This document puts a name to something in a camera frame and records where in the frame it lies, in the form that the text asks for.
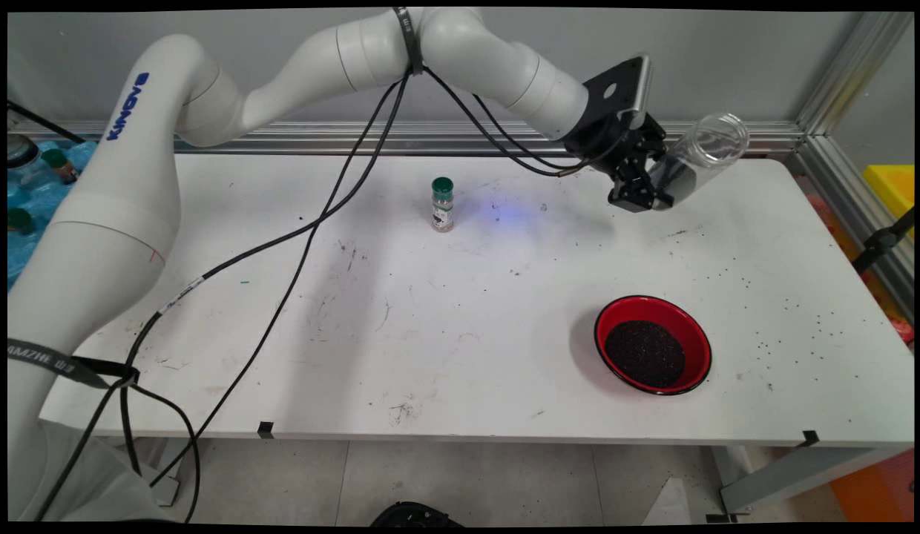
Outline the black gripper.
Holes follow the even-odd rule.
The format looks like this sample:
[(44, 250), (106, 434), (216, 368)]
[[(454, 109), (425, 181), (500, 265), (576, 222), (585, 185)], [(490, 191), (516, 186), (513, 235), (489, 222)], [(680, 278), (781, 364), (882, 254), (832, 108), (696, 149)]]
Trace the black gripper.
[(670, 208), (674, 197), (657, 187), (645, 169), (667, 152), (666, 132), (650, 113), (607, 115), (576, 126), (559, 141), (579, 164), (562, 170), (562, 177), (591, 167), (612, 178), (607, 202), (633, 213)]

